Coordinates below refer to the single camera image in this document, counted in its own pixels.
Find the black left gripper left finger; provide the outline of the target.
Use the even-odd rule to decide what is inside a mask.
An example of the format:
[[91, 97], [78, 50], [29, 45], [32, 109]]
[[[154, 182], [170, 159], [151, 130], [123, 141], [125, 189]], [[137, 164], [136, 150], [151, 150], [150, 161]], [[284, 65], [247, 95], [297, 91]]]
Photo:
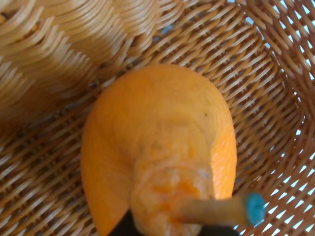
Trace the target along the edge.
[[128, 210], [114, 229], [110, 232], [110, 236], [140, 236], [141, 233], [138, 231], [134, 224], [133, 216], [131, 211]]

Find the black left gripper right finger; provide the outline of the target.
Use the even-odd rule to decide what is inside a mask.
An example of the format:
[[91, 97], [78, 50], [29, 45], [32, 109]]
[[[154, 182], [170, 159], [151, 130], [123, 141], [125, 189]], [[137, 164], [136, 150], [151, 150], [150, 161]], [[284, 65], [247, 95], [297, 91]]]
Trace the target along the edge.
[[198, 236], [240, 236], [231, 226], [205, 225]]

